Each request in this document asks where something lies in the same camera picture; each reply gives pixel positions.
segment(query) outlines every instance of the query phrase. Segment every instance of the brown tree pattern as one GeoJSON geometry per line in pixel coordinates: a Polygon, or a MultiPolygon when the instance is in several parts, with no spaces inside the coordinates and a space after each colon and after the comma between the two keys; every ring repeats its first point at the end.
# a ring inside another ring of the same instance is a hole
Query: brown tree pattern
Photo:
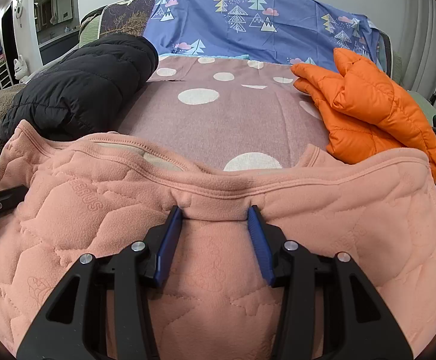
{"type": "Polygon", "coordinates": [[[100,38],[117,32],[143,35],[154,5],[155,0],[128,0],[110,5],[102,15],[100,38]]]}

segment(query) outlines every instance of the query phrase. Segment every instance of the white polka dot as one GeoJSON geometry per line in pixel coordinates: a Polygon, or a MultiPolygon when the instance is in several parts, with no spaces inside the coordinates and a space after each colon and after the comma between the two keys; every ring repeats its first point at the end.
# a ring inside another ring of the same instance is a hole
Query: white polka dot
{"type": "Polygon", "coordinates": [[[212,64],[215,59],[211,56],[201,56],[198,58],[198,62],[200,64],[212,64]]]}
{"type": "Polygon", "coordinates": [[[264,62],[260,62],[260,61],[248,61],[248,66],[250,68],[263,69],[264,62]]]}
{"type": "Polygon", "coordinates": [[[178,100],[185,104],[196,105],[206,104],[215,101],[219,97],[219,93],[213,89],[188,89],[178,95],[178,100]]]}
{"type": "Polygon", "coordinates": [[[218,81],[233,81],[235,76],[233,76],[231,73],[221,72],[216,73],[213,78],[218,81]]]}
{"type": "Polygon", "coordinates": [[[315,107],[314,104],[308,103],[307,101],[300,101],[299,105],[301,105],[301,108],[308,112],[308,114],[314,116],[316,119],[323,120],[321,114],[319,113],[319,110],[315,107]]]}
{"type": "Polygon", "coordinates": [[[273,77],[273,80],[280,84],[289,84],[293,82],[293,79],[285,79],[284,77],[273,77]]]}
{"type": "Polygon", "coordinates": [[[176,70],[169,67],[162,67],[156,71],[156,74],[161,77],[169,77],[174,76],[176,74],[176,70]]]}
{"type": "Polygon", "coordinates": [[[225,172],[248,169],[281,169],[276,158],[264,153],[245,153],[233,158],[224,167],[225,172]]]}
{"type": "Polygon", "coordinates": [[[241,86],[244,86],[245,88],[253,88],[253,89],[264,89],[264,88],[267,88],[266,85],[244,85],[244,84],[241,84],[241,86]]]}

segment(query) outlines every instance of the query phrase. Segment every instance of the countertop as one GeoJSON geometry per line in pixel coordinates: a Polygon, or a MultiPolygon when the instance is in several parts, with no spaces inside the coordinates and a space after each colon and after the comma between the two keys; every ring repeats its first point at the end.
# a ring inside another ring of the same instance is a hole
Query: countertop
{"type": "Polygon", "coordinates": [[[77,28],[76,30],[71,30],[70,32],[64,32],[64,33],[54,37],[53,39],[47,40],[44,43],[40,43],[38,46],[39,46],[39,48],[48,46],[50,43],[56,42],[57,40],[64,38],[65,36],[70,36],[71,34],[74,34],[75,32],[79,32],[79,31],[80,31],[80,29],[77,28]]]}

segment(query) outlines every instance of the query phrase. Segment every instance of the blue gripper pad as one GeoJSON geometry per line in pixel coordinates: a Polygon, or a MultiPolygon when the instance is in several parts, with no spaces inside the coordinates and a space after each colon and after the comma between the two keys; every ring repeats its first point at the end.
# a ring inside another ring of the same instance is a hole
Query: blue gripper pad
{"type": "Polygon", "coordinates": [[[183,224],[183,213],[181,209],[176,208],[163,242],[160,245],[159,251],[156,254],[157,268],[153,280],[156,288],[166,281],[169,276],[173,256],[175,255],[176,245],[178,245],[179,235],[181,233],[181,225],[183,224]]]}
{"type": "Polygon", "coordinates": [[[276,277],[273,271],[271,249],[261,228],[258,216],[252,207],[248,208],[248,231],[250,232],[263,279],[266,280],[268,285],[272,286],[276,277]]]}

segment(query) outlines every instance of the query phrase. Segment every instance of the doorway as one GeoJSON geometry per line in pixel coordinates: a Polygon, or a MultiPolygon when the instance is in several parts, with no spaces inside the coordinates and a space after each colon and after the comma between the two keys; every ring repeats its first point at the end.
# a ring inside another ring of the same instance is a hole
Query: doorway
{"type": "Polygon", "coordinates": [[[15,78],[15,59],[18,59],[16,49],[15,31],[13,30],[13,10],[10,5],[1,18],[1,36],[3,40],[3,50],[6,57],[6,64],[10,70],[13,85],[19,81],[15,78]]]}

